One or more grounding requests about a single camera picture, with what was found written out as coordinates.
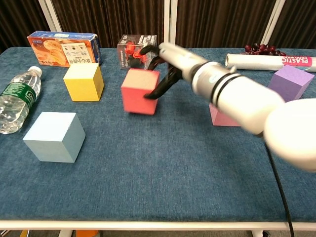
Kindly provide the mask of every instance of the pink label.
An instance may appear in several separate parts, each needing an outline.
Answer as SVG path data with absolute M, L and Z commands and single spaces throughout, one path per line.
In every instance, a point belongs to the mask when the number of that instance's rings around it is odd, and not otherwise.
M 283 56 L 283 65 L 290 65 L 293 67 L 311 67 L 312 58 L 305 56 Z

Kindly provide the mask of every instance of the green bottle label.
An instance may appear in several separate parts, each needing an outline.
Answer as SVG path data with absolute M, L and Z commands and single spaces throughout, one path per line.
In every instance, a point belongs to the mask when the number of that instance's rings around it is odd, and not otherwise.
M 36 100 L 35 91 L 29 86 L 21 82 L 12 82 L 10 83 L 4 91 L 1 93 L 2 95 L 12 95 L 23 100 L 29 109 L 32 107 Z

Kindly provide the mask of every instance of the light blue cube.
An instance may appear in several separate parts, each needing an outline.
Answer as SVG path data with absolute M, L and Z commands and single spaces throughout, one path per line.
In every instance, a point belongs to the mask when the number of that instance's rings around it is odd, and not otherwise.
M 85 132 L 76 113 L 42 112 L 23 138 L 40 161 L 76 161 Z

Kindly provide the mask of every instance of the bottle cap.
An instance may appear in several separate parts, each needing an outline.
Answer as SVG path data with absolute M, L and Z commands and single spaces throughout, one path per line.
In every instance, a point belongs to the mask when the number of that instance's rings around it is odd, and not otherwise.
M 34 70 L 34 71 L 36 72 L 36 74 L 37 74 L 39 77 L 41 77 L 42 71 L 41 71 L 41 69 L 40 69 L 39 67 L 37 67 L 37 66 L 31 66 L 31 67 L 28 69 L 28 71 L 29 71 L 29 70 Z

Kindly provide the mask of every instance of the black cable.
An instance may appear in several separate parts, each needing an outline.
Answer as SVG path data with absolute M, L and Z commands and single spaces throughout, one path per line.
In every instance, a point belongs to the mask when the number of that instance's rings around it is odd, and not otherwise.
M 280 177 L 279 177 L 279 175 L 277 173 L 277 168 L 276 168 L 275 162 L 274 162 L 274 160 L 272 158 L 271 151 L 268 148 L 266 143 L 265 143 L 265 147 L 266 147 L 266 151 L 267 151 L 267 154 L 268 154 L 268 157 L 269 157 L 269 161 L 270 161 L 273 173 L 275 175 L 275 179 L 276 179 L 276 183 L 277 183 L 277 186 L 278 186 L 278 190 L 279 190 L 279 192 L 281 194 L 281 198 L 282 198 L 283 206 L 284 206 L 284 209 L 285 209 L 287 222 L 288 222 L 288 225 L 290 227 L 291 237 L 294 237 L 294 230 L 293 230 L 293 225 L 292 225 L 292 220 L 291 220 L 291 214 L 290 214 L 290 211 L 288 209 L 288 205 L 287 205 L 286 197 L 285 197 L 285 194 L 284 194 L 284 191 L 283 191 L 283 187 L 282 187 L 282 184 L 281 184 L 281 181 L 280 181 Z

